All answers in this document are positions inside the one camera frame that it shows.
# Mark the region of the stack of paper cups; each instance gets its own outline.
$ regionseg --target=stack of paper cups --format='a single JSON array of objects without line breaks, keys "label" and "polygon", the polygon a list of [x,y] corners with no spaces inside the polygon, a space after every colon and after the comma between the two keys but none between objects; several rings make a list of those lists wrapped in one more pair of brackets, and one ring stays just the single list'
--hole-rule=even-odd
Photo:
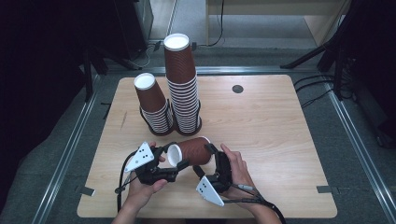
[{"label": "stack of paper cups", "polygon": [[143,73],[134,79],[134,88],[140,102],[140,114],[155,135],[167,135],[174,130],[170,105],[154,75]]},{"label": "stack of paper cups", "polygon": [[192,58],[190,40],[186,35],[169,35],[165,46],[165,69],[177,132],[194,135],[202,127],[198,97],[197,74]]}]

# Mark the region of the wrist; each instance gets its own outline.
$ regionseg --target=wrist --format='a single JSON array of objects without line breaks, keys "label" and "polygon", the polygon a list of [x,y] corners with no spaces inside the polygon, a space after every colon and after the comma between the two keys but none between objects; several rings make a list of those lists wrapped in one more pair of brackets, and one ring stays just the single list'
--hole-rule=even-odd
[{"label": "wrist", "polygon": [[258,220],[258,223],[281,223],[277,213],[263,204],[253,204],[247,210]]}]

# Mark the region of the brown paper cup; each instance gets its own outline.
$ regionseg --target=brown paper cup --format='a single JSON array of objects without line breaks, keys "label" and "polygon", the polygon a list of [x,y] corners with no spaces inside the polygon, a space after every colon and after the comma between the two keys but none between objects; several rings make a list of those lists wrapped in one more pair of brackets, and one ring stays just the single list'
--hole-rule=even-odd
[{"label": "brown paper cup", "polygon": [[212,154],[205,148],[205,145],[209,143],[206,137],[197,137],[173,144],[167,152],[169,163],[176,167],[179,162],[188,160],[190,165],[205,165],[212,157]]},{"label": "brown paper cup", "polygon": [[136,89],[140,106],[144,111],[154,113],[165,106],[165,96],[154,75],[150,73],[140,74],[134,79],[134,88]]},{"label": "brown paper cup", "polygon": [[166,78],[176,84],[194,79],[196,70],[189,38],[183,34],[172,34],[163,43]]}]

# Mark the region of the black equipment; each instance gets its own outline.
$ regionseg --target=black equipment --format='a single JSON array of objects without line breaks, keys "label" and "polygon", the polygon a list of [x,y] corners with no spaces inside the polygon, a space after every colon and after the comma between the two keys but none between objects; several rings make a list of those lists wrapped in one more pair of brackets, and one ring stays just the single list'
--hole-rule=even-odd
[{"label": "black equipment", "polygon": [[194,165],[192,168],[194,172],[199,176],[199,178],[200,179],[202,179],[203,177],[207,178],[207,180],[210,182],[213,189],[217,193],[222,193],[228,190],[230,187],[233,187],[252,195],[252,198],[223,200],[224,203],[259,203],[271,208],[279,217],[280,221],[283,224],[286,223],[286,220],[283,217],[280,210],[273,203],[267,202],[256,188],[246,185],[236,185],[233,183],[230,161],[224,152],[219,151],[218,149],[216,149],[216,147],[213,144],[210,143],[206,144],[205,147],[212,154],[215,154],[216,171],[213,175],[205,175],[205,172],[202,170],[200,166]]},{"label": "black equipment", "polygon": [[[183,160],[177,164],[177,167],[174,167],[174,168],[160,168],[160,167],[158,167],[158,165],[160,163],[161,154],[163,154],[163,152],[167,153],[168,148],[173,144],[175,144],[175,142],[169,143],[164,147],[150,147],[151,152],[154,155],[153,160],[134,170],[136,172],[136,177],[139,179],[140,183],[147,184],[147,185],[153,185],[157,180],[160,180],[160,179],[165,179],[168,182],[175,182],[178,172],[189,166],[189,161]],[[128,185],[129,183],[134,181],[134,178],[130,179],[130,175],[129,175],[128,178],[125,180],[124,184],[122,184],[122,177],[123,177],[123,174],[125,171],[125,166],[126,166],[127,161],[132,156],[134,156],[138,150],[131,153],[125,159],[125,161],[122,165],[122,169],[120,172],[119,187],[115,189],[115,192],[117,194],[118,211],[120,211],[120,209],[121,209],[121,193],[125,190],[126,185]]]}]

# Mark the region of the aluminum rail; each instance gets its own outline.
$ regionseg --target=aluminum rail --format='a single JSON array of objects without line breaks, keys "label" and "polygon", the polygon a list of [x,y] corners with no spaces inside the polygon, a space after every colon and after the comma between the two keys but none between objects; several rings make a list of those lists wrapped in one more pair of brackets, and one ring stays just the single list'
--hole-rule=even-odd
[{"label": "aluminum rail", "polygon": [[[96,75],[93,81],[93,87],[98,89],[102,79]],[[81,133],[85,127],[85,123],[88,119],[88,116],[91,114],[91,110],[93,104],[95,102],[97,91],[93,92],[93,95],[87,103],[83,106],[81,113],[79,114],[78,121],[73,129],[73,132],[70,135],[69,140],[67,141],[67,145],[64,148],[64,153],[58,162],[58,166],[55,169],[55,172],[50,180],[47,189],[45,191],[44,197],[41,200],[40,205],[38,206],[37,211],[35,212],[35,217],[32,223],[45,223],[47,217],[50,213],[50,209],[52,208],[53,202],[56,199],[59,188],[64,181],[64,176],[69,167],[70,161],[73,159],[73,155],[78,144],[78,140],[81,137]]]},{"label": "aluminum rail", "polygon": [[[330,84],[326,84],[325,87],[327,90],[332,88]],[[361,141],[361,137],[347,113],[344,102],[339,101],[333,92],[330,93],[330,97],[389,223],[396,223],[396,205],[387,184],[371,159],[369,151]]]}]

